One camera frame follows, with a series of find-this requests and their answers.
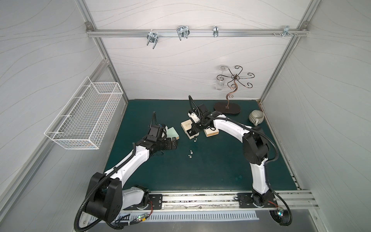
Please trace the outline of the cream drawer jewelry box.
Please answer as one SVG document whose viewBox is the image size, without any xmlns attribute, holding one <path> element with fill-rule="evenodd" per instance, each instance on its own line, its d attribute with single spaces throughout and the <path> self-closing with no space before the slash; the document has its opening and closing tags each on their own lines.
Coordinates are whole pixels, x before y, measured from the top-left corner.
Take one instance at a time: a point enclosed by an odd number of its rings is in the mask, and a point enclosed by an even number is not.
<svg viewBox="0 0 371 232">
<path fill-rule="evenodd" d="M 218 129 L 207 128 L 207 129 L 204 129 L 203 131 L 204 131 L 206 137 L 211 137 L 211 136 L 219 134 Z"/>
</svg>

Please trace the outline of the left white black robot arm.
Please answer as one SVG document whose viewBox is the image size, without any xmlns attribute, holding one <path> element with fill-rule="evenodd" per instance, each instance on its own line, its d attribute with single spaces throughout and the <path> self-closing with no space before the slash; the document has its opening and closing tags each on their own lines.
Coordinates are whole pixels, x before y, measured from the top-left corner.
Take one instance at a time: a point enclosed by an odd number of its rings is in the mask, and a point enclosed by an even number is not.
<svg viewBox="0 0 371 232">
<path fill-rule="evenodd" d="M 167 126 L 159 124 L 156 114 L 153 114 L 148 134 L 132 144 L 132 151 L 107 172 L 97 172 L 91 177 L 86 196 L 74 219 L 76 232 L 88 231 L 101 221 L 114 230 L 122 230 L 149 218 L 148 213 L 133 220 L 129 216 L 119 216 L 122 209 L 131 206 L 153 207 L 148 189 L 133 186 L 123 190 L 123 186 L 152 155 L 177 148 L 177 139 L 169 138 L 167 130 Z"/>
</svg>

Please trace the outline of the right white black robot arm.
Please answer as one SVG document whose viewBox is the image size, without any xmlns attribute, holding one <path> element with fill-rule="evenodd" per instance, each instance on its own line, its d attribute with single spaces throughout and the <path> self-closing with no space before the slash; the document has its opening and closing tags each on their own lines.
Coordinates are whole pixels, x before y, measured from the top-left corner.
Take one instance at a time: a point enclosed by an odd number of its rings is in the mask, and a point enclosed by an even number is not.
<svg viewBox="0 0 371 232">
<path fill-rule="evenodd" d="M 186 134 L 196 135 L 205 129 L 218 129 L 238 139 L 243 146 L 243 155 L 251 167 L 253 178 L 252 203 L 258 208 L 264 207 L 273 195 L 265 166 L 278 159 L 277 146 L 265 135 L 261 127 L 248 127 L 218 111 L 210 112 L 204 104 L 197 106 L 191 96 L 188 97 L 188 101 L 190 105 L 188 116 L 191 120 L 191 128 L 186 130 Z"/>
</svg>

